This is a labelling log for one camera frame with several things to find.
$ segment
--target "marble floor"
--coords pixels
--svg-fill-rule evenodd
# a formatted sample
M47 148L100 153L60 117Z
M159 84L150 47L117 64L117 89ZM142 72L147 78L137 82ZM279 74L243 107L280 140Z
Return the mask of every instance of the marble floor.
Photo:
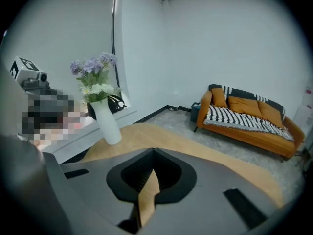
M267 169L280 184L285 203L297 197L303 189L304 178L301 166L296 166L300 159L298 156L281 163L275 153L253 145L204 129L198 129L194 133L196 124L190 122L190 113L185 111L165 110L146 122L159 125L214 150Z

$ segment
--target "roller blind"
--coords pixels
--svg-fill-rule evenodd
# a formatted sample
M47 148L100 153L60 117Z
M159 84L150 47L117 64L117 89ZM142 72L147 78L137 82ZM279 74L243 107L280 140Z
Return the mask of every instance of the roller blind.
M113 0L29 0L2 42L0 57L10 69L15 56L48 73L54 89L82 99L70 63L111 53ZM110 82L116 85L115 71Z

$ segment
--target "pixelated area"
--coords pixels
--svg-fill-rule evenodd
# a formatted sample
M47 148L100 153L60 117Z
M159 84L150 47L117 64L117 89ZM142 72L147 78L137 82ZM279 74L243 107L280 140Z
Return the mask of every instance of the pixelated area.
M58 90L43 89L28 93L28 111L23 112L22 136L37 147L68 140L86 125L87 106Z

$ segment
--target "orange pillow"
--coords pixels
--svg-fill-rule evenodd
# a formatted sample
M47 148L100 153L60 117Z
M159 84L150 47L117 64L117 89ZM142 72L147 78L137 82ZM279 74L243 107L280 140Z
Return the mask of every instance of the orange pillow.
M229 96L228 104L230 109L234 112L245 113L262 119L262 114L256 100Z
M259 105L260 112L264 120L271 122L272 124L276 125L277 127L284 128L281 115L279 110L271 107L270 105L257 101Z
M215 88L215 89L212 89L211 91L212 91L212 95L213 95L213 105L215 107L226 107L227 108L223 89L222 88Z

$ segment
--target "white flower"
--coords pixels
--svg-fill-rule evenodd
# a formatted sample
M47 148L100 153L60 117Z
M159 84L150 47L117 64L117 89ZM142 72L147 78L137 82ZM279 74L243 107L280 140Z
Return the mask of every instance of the white flower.
M111 84L102 84L101 89L106 94L112 95L115 93L115 89Z
M82 92L83 96L89 95L91 93L91 88L90 87L86 87L86 86L82 86L81 87L81 92Z
M92 94L99 94L101 91L102 91L101 85L99 85L99 84L94 84L94 85L92 86L92 90L91 90L91 93L92 93Z

